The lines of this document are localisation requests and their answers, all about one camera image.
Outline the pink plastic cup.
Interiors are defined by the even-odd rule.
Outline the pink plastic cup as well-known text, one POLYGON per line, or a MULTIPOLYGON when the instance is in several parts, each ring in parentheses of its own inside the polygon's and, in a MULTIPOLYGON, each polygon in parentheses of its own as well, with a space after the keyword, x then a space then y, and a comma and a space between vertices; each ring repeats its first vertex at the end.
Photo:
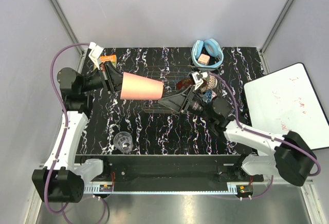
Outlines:
POLYGON ((121 100, 159 100, 163 94, 162 81, 123 73, 121 100))

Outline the brown floral patterned bowl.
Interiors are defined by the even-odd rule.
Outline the brown floral patterned bowl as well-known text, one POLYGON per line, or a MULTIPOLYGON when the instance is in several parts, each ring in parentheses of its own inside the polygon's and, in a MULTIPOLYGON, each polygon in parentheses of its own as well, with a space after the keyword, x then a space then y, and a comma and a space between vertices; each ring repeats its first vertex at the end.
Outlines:
POLYGON ((207 76, 204 79, 204 83, 201 86, 201 92, 206 92, 208 90, 215 89, 218 85, 217 78, 214 76, 207 76))

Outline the red floral plate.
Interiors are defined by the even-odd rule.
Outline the red floral plate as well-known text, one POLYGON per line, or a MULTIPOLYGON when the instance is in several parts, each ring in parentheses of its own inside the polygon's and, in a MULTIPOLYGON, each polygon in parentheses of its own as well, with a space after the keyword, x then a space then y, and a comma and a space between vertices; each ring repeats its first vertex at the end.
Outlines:
POLYGON ((188 88, 189 86, 193 85, 193 82, 191 79, 189 78, 186 78, 186 79, 183 79, 181 81, 179 81, 177 84, 176 84, 176 88, 178 90, 182 89, 182 88, 188 88))

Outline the blue triangle patterned bowl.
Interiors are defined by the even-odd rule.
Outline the blue triangle patterned bowl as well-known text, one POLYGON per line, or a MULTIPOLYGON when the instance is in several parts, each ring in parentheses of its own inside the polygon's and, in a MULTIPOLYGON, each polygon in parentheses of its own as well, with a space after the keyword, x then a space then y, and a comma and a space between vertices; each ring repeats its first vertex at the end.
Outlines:
POLYGON ((210 103, 213 98, 217 97, 217 94, 213 90, 208 89, 203 93, 203 96, 203 101, 206 103, 210 103))

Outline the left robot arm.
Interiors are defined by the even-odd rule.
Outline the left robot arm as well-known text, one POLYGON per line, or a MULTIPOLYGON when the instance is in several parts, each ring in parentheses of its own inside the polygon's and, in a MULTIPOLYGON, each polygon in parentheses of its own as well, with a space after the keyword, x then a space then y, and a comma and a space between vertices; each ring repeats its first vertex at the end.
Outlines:
POLYGON ((103 89, 118 92, 123 75, 111 62, 80 74, 72 68, 62 68, 57 74, 56 94, 63 107, 60 131, 51 155, 42 169, 34 170, 32 182, 43 202, 78 203, 84 187, 97 177, 101 181, 111 175, 111 168, 100 159, 87 159, 75 166, 75 157, 82 132, 93 108, 91 91, 103 89))

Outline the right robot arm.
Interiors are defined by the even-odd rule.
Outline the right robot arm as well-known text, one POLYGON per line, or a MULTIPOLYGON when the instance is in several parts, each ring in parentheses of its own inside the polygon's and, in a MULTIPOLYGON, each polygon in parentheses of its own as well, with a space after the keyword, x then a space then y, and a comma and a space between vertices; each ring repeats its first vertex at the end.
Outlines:
POLYGON ((261 152, 261 155, 243 157, 233 168, 234 177, 239 181, 254 175, 272 175, 292 185, 303 186, 316 163, 315 154, 297 132, 289 130, 280 135, 241 124, 230 116, 231 108, 225 99, 214 97, 206 102, 205 96, 197 93, 193 86, 158 102, 172 111, 198 115, 217 136, 224 135, 230 142, 261 152))

